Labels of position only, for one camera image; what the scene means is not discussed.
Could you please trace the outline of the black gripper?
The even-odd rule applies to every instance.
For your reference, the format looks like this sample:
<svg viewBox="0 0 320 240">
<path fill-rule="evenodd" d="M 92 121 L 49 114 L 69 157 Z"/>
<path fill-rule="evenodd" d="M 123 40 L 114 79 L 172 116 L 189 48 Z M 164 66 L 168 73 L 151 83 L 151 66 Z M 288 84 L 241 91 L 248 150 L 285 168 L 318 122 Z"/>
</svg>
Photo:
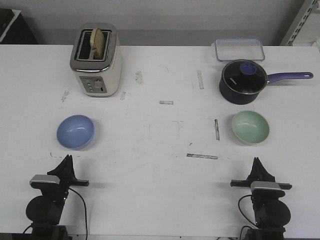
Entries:
<svg viewBox="0 0 320 240">
<path fill-rule="evenodd" d="M 60 187 L 63 191 L 63 196 L 66 198 L 69 194 L 69 188 L 71 186 L 76 187 L 88 187 L 89 180 L 77 179 L 74 172 L 73 157 L 67 154 L 62 162 L 58 166 L 59 169 L 48 171 L 49 176 L 56 176 L 60 179 Z"/>
<path fill-rule="evenodd" d="M 254 157 L 251 174 L 267 175 L 268 172 L 264 168 L 258 157 Z M 285 191 L 292 189 L 290 183 L 276 182 L 274 176 L 260 177 L 249 175 L 245 180 L 232 179 L 230 181 L 232 188 L 248 188 L 252 198 L 282 198 Z"/>
</svg>

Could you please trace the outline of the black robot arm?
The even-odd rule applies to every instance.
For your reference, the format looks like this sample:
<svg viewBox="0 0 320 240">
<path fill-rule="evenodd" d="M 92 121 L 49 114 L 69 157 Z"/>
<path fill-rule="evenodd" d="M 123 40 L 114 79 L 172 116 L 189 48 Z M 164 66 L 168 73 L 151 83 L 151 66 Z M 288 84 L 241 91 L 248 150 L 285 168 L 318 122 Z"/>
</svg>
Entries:
<svg viewBox="0 0 320 240">
<path fill-rule="evenodd" d="M 29 185 L 41 191 L 41 195 L 34 197 L 28 203 L 25 214 L 31 221 L 26 228 L 32 229 L 30 234 L 23 231 L 22 236 L 30 240 L 71 240 L 67 227 L 60 225 L 61 216 L 69 196 L 69 191 L 80 197 L 84 206 L 85 239 L 88 238 L 87 206 L 84 198 L 72 187 L 87 187 L 88 180 L 76 178 L 73 157 L 68 154 L 62 162 L 47 174 L 36 174 L 29 181 Z"/>
<path fill-rule="evenodd" d="M 283 240 L 285 225 L 291 220 L 291 212 L 288 206 L 280 201 L 285 196 L 285 190 L 290 190 L 289 183 L 279 183 L 273 175 L 267 172 L 258 157 L 253 159 L 251 172 L 245 180 L 232 179 L 231 187 L 249 188 L 251 194 L 244 195 L 238 200 L 238 209 L 242 216 L 248 220 L 251 226 L 244 225 L 247 231 L 244 236 L 239 235 L 240 240 Z M 244 214 L 241 209 L 241 201 L 249 197 L 252 202 L 254 221 Z"/>
</svg>

